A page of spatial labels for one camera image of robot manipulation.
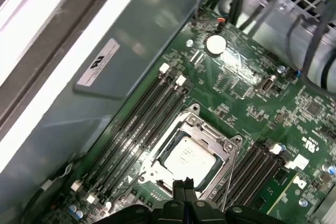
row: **ram slot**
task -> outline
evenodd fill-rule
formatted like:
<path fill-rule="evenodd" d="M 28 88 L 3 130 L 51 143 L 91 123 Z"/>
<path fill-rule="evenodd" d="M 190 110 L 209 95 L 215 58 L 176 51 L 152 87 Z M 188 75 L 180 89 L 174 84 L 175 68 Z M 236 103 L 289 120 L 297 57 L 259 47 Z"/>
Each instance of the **ram slot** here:
<path fill-rule="evenodd" d="M 167 78 L 166 81 L 159 85 L 154 93 L 149 96 L 149 103 L 146 103 L 141 107 L 139 112 L 131 119 L 131 121 L 126 125 L 123 132 L 121 132 L 117 138 L 114 140 L 116 143 L 112 145 L 106 155 L 100 160 L 100 166 L 93 171 L 92 175 L 88 178 L 91 185 L 96 184 L 98 180 L 108 171 L 114 162 L 115 156 L 119 155 L 121 150 L 124 148 L 128 142 L 130 136 L 132 136 L 141 124 L 145 122 L 146 117 L 155 108 L 155 105 L 159 103 L 160 99 L 165 96 L 167 90 L 170 88 L 172 82 L 171 78 Z"/>
<path fill-rule="evenodd" d="M 181 94 L 177 94 L 177 99 L 174 99 L 173 105 L 168 106 L 169 108 L 165 110 L 163 115 L 161 116 L 161 120 L 158 120 L 150 130 L 148 130 L 149 135 L 147 136 L 147 140 L 139 146 L 139 149 L 137 150 L 136 154 L 131 158 L 131 160 L 126 165 L 125 169 L 122 170 L 122 172 L 119 173 L 119 175 L 113 179 L 112 183 L 106 186 L 105 189 L 102 190 L 102 193 L 104 195 L 110 196 L 113 190 L 122 182 L 126 174 L 130 171 L 130 169 L 133 167 L 135 162 L 140 158 L 140 156 L 144 153 L 145 150 L 150 152 L 150 150 L 156 145 L 156 143 L 160 140 L 160 129 L 166 125 L 171 116 L 174 114 L 176 109 L 179 107 L 183 99 L 185 98 L 187 94 L 187 90 L 182 91 Z"/>
<path fill-rule="evenodd" d="M 241 180 L 240 176 L 243 176 L 244 172 L 250 172 L 250 167 L 254 165 L 256 159 L 262 154 L 262 150 L 257 145 L 253 145 L 251 149 L 246 153 L 244 158 L 239 162 L 239 164 L 234 168 L 234 172 L 231 178 L 230 184 L 238 183 Z M 227 181 L 223 184 L 220 190 L 218 190 L 214 201 L 219 204 L 223 199 L 227 187 Z"/>
<path fill-rule="evenodd" d="M 114 140 L 117 139 L 117 137 L 125 127 L 127 127 L 132 121 L 134 121 L 134 118 L 136 118 L 136 115 L 139 114 L 140 110 L 143 109 L 144 107 L 147 107 L 146 103 L 150 102 L 149 97 L 153 94 L 153 92 L 155 92 L 161 81 L 162 79 L 156 78 L 155 81 L 153 81 L 153 83 L 151 84 L 151 86 L 146 90 L 146 93 L 141 97 L 140 101 L 136 104 L 136 106 L 133 107 L 131 113 L 128 114 L 128 116 L 124 120 L 122 120 L 122 122 L 119 125 L 116 125 L 116 129 L 114 130 L 113 135 L 111 136 L 110 140 L 108 141 L 107 145 L 103 148 L 101 153 L 94 160 L 93 165 L 89 170 L 89 173 L 93 173 L 99 168 L 100 160 L 104 156 L 106 156 L 107 152 L 115 143 Z"/>
<path fill-rule="evenodd" d="M 274 160 L 274 157 L 272 155 L 267 155 L 263 162 L 257 167 L 257 169 L 254 170 L 253 174 L 247 178 L 246 182 L 241 187 L 239 187 L 239 190 L 228 201 L 226 207 L 229 207 L 233 204 L 244 205 L 248 198 L 254 198 L 255 194 L 258 193 L 258 191 L 253 189 L 255 189 L 258 185 L 263 185 L 263 182 L 267 181 L 267 179 L 271 175 L 274 175 L 274 169 L 277 168 L 277 161 Z"/>
<path fill-rule="evenodd" d="M 119 169 L 120 165 L 123 164 L 126 159 L 131 155 L 131 153 L 134 151 L 136 146 L 139 144 L 139 140 L 141 141 L 142 137 L 146 134 L 146 132 L 150 129 L 153 123 L 157 120 L 157 117 L 162 113 L 162 111 L 165 109 L 165 106 L 167 102 L 170 101 L 171 97 L 173 96 L 175 90 L 172 89 L 172 87 L 169 89 L 167 93 L 165 93 L 165 96 L 160 99 L 159 101 L 159 107 L 158 109 L 154 112 L 154 114 L 150 115 L 147 120 L 143 122 L 140 128 L 135 129 L 135 133 L 132 134 L 133 138 L 133 143 L 128 147 L 127 151 L 125 151 L 121 157 L 118 157 L 117 159 L 114 159 L 112 161 L 112 165 L 110 168 L 107 170 L 106 175 L 104 176 L 104 179 L 99 182 L 99 184 L 95 185 L 95 188 L 98 188 L 100 190 L 100 187 L 106 186 L 106 183 L 110 181 L 110 179 L 115 175 L 115 172 L 117 169 Z"/>

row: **white label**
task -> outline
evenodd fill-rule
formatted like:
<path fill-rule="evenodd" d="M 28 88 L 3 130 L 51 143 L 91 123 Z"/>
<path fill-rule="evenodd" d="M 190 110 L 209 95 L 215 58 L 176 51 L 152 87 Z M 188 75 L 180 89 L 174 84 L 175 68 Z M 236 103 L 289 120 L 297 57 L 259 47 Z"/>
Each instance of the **white label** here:
<path fill-rule="evenodd" d="M 106 64 L 113 57 L 115 52 L 119 49 L 120 45 L 115 39 L 110 39 L 104 48 L 100 51 L 97 57 L 93 60 L 89 68 L 85 71 L 77 84 L 89 87 L 93 84 L 94 80 L 98 77 L 100 72 L 104 69 Z"/>

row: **green circuit board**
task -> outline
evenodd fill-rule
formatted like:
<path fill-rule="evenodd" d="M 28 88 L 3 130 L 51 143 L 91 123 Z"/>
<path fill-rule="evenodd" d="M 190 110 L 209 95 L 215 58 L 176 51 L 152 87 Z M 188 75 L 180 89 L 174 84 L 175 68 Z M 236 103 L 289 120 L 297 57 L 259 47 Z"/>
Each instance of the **green circuit board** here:
<path fill-rule="evenodd" d="M 205 40 L 214 34 L 218 24 L 216 19 L 217 14 L 205 10 L 203 22 L 196 27 L 186 24 L 97 140 L 69 184 L 76 179 L 90 177 L 88 171 L 92 164 L 122 121 L 139 105 L 141 97 L 158 75 L 160 66 L 166 63 L 192 84 L 185 98 L 169 114 L 170 122 L 180 111 L 199 104 L 200 117 L 206 122 L 228 137 L 243 137 L 238 163 L 255 142 L 280 143 L 286 149 L 287 161 L 296 162 L 296 167 L 286 168 L 281 181 L 276 176 L 269 178 L 255 197 L 252 207 L 259 205 L 258 210 L 287 223 L 307 223 L 335 181 L 321 167 L 332 164 L 336 157 L 332 135 L 336 127 L 336 103 L 306 88 L 292 69 L 230 23 L 220 33 L 227 43 L 225 52 L 219 57 L 210 56 L 205 49 Z M 275 80 L 265 91 L 263 85 L 270 77 L 275 77 Z M 168 124 L 163 124 L 158 134 L 164 132 Z M 126 151 L 127 148 L 121 148 L 119 155 Z M 170 198 L 170 194 L 156 184 L 136 181 L 141 177 L 142 161 L 148 153 L 149 149 L 145 148 L 123 174 L 121 183 L 110 191 L 112 197 L 123 194 L 118 198 L 114 211 L 136 202 L 152 207 L 157 200 Z M 130 153 L 129 159 L 133 157 L 134 153 Z M 66 197 L 75 199 L 73 193 L 67 194 L 66 191 L 63 192 Z M 302 200 L 308 204 L 302 206 Z M 50 212 L 42 223 L 53 223 L 50 222 L 53 218 L 66 218 L 68 222 L 65 223 L 93 223 L 92 218 L 78 220 L 64 211 L 60 208 Z"/>

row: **black ram slot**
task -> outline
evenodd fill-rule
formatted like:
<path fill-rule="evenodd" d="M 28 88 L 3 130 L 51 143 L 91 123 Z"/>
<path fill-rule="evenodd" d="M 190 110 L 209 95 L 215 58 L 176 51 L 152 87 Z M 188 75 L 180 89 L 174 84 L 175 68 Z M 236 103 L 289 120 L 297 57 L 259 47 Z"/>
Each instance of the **black ram slot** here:
<path fill-rule="evenodd" d="M 243 204 L 245 199 L 249 197 L 253 189 L 261 182 L 265 181 L 266 174 L 276 166 L 276 162 L 272 159 L 271 156 L 266 156 L 263 163 L 257 168 L 257 170 L 248 178 L 246 183 L 239 189 L 239 192 L 236 193 L 234 198 L 231 198 L 228 201 L 226 207 L 229 207 L 233 204 Z"/>
<path fill-rule="evenodd" d="M 266 181 L 273 177 L 284 163 L 283 158 L 269 152 L 268 146 L 255 143 L 234 169 L 225 207 L 250 204 Z M 217 204 L 222 202 L 226 187 L 227 182 L 215 196 Z"/>
<path fill-rule="evenodd" d="M 251 163 L 247 165 L 244 170 L 241 170 L 239 176 L 234 181 L 230 183 L 230 189 L 228 192 L 227 200 L 230 200 L 233 196 L 235 196 L 241 188 L 248 183 L 251 178 L 254 177 L 255 171 L 258 168 L 263 167 L 264 163 L 267 161 L 267 157 L 263 151 L 260 151 L 260 154 L 256 156 L 256 158 L 251 160 Z"/>
<path fill-rule="evenodd" d="M 255 196 L 258 194 L 259 190 L 261 188 L 263 188 L 263 186 L 265 185 L 265 183 L 267 182 L 267 180 L 271 177 L 273 177 L 275 175 L 275 173 L 279 170 L 279 167 L 281 167 L 283 164 L 281 164 L 280 162 L 277 162 L 275 164 L 275 166 L 273 166 L 268 173 L 264 176 L 263 180 L 259 182 L 259 184 L 253 189 L 252 193 L 247 194 L 248 197 L 245 197 L 244 200 L 244 205 L 249 206 L 253 199 L 255 198 Z"/>
<path fill-rule="evenodd" d="M 149 112 L 151 112 L 148 108 L 154 108 L 154 104 L 159 102 L 161 96 L 160 94 L 165 94 L 167 88 L 169 87 L 170 83 L 164 83 L 162 85 L 159 85 L 159 88 L 156 89 L 155 93 L 149 97 L 152 98 L 146 106 L 143 106 L 142 114 L 136 118 L 134 122 L 131 120 L 129 122 L 128 127 L 126 127 L 127 130 L 124 130 L 120 135 L 118 135 L 117 139 L 114 140 L 114 142 L 117 143 L 116 146 L 113 146 L 110 152 L 104 156 L 104 158 L 100 161 L 100 167 L 97 168 L 96 171 L 93 171 L 92 176 L 90 178 L 90 184 L 95 184 L 99 180 L 101 176 L 104 175 L 106 170 L 111 166 L 111 164 L 114 161 L 115 154 L 118 154 L 120 150 L 124 147 L 126 142 L 128 141 L 129 137 L 134 134 L 134 132 L 137 130 L 137 128 L 144 122 L 144 119 L 148 115 Z"/>
<path fill-rule="evenodd" d="M 160 136 L 159 136 L 159 131 L 162 128 L 162 126 L 164 126 L 166 123 L 169 122 L 170 117 L 173 115 L 173 113 L 176 111 L 176 108 L 178 107 L 178 105 L 181 104 L 181 102 L 183 101 L 183 99 L 185 98 L 185 95 L 188 93 L 187 90 L 183 90 L 183 95 L 180 95 L 180 97 L 174 102 L 174 104 L 166 111 L 166 113 L 163 115 L 163 121 L 156 124 L 156 128 L 152 130 L 148 140 L 146 141 L 145 144 L 143 144 L 143 146 L 140 146 L 140 148 L 138 149 L 137 153 L 133 156 L 133 158 L 131 159 L 131 161 L 129 162 L 129 164 L 127 165 L 126 169 L 123 170 L 123 172 L 118 176 L 117 179 L 114 180 L 114 182 L 112 183 L 112 185 L 108 186 L 108 188 L 105 191 L 105 195 L 110 196 L 111 193 L 113 192 L 113 190 L 115 189 L 116 186 L 118 186 L 121 181 L 123 180 L 123 178 L 125 177 L 125 175 L 130 171 L 130 169 L 132 168 L 132 166 L 134 165 L 134 163 L 140 158 L 140 156 L 142 155 L 142 153 L 151 145 L 152 148 L 156 145 L 157 141 L 160 140 Z"/>
<path fill-rule="evenodd" d="M 146 134 L 146 132 L 151 128 L 152 124 L 155 123 L 157 120 L 157 117 L 162 113 L 162 111 L 165 109 L 165 106 L 167 102 L 169 102 L 170 98 L 174 94 L 174 90 L 171 89 L 168 94 L 164 97 L 163 100 L 160 101 L 160 106 L 156 110 L 156 112 L 150 117 L 150 120 L 147 122 L 145 126 L 142 127 L 142 129 L 138 132 L 138 136 L 134 138 L 134 143 L 129 146 L 128 150 L 122 154 L 120 158 L 118 158 L 118 161 L 116 164 L 111 167 L 111 169 L 108 170 L 107 175 L 104 177 L 103 181 L 99 183 L 100 185 L 103 185 L 103 187 L 106 187 L 106 184 L 109 182 L 109 180 L 114 176 L 116 169 L 126 161 L 127 157 L 133 152 L 133 150 L 136 148 L 138 144 L 138 140 L 141 140 L 142 137 Z"/>
<path fill-rule="evenodd" d="M 111 139 L 108 141 L 107 145 L 103 148 L 102 152 L 98 155 L 98 157 L 94 160 L 92 167 L 90 168 L 90 173 L 96 171 L 99 166 L 99 161 L 102 157 L 106 155 L 111 146 L 114 144 L 114 140 L 118 137 L 118 135 L 122 132 L 122 130 L 129 124 L 136 114 L 142 109 L 146 102 L 148 102 L 148 98 L 152 95 L 154 90 L 159 86 L 162 79 L 156 78 L 155 81 L 151 84 L 151 86 L 146 90 L 146 93 L 140 98 L 140 101 L 133 107 L 132 111 L 128 116 L 119 124 L 115 129 Z"/>
<path fill-rule="evenodd" d="M 239 177 L 244 174 L 246 171 L 251 171 L 248 168 L 254 164 L 254 161 L 262 154 L 262 150 L 257 146 L 253 145 L 250 151 L 244 156 L 244 158 L 239 162 L 239 164 L 234 168 L 234 172 L 231 178 L 230 184 L 234 184 L 239 180 Z M 221 187 L 217 192 L 217 195 L 214 198 L 214 201 L 219 204 L 223 199 L 227 187 L 227 182 Z"/>

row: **gray panel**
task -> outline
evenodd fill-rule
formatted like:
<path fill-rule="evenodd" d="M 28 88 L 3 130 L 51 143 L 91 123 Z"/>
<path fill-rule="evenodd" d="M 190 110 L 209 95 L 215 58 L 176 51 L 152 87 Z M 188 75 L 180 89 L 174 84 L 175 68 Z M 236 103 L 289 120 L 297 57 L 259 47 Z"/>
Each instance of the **gray panel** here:
<path fill-rule="evenodd" d="M 195 0 L 132 0 L 1 173 L 0 210 L 27 197 L 72 153 L 97 139 L 190 17 L 194 4 Z M 120 43 L 120 50 L 90 88 L 76 86 L 110 38 Z M 144 53 L 134 45 L 141 45 Z"/>

